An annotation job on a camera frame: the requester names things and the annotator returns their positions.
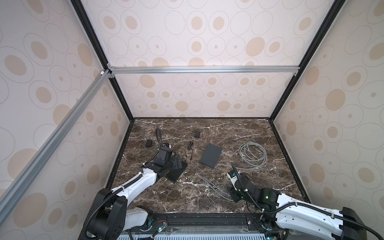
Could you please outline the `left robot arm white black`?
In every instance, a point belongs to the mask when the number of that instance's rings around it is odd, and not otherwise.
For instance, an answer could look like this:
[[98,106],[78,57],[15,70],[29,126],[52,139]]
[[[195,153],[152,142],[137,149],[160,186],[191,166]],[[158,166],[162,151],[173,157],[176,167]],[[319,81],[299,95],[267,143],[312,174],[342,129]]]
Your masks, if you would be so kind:
[[166,178],[175,183],[188,166],[168,143],[162,143],[162,131],[155,130],[157,152],[142,165],[137,175],[124,184],[95,196],[84,222],[81,240],[116,240],[122,232],[151,225],[150,212],[143,208],[128,209],[129,204],[148,187]]

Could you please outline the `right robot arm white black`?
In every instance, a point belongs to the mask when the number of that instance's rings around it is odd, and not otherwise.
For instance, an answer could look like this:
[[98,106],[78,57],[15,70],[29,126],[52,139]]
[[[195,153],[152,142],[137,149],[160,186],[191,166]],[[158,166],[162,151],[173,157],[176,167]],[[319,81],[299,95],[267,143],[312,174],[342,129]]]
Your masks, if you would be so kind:
[[230,195],[233,201],[237,203],[243,200],[261,211],[261,222],[266,230],[279,227],[323,240],[366,240],[368,234],[383,239],[350,208],[344,207],[340,211],[321,208],[274,189],[260,189],[235,167],[228,172],[227,177],[232,183]]

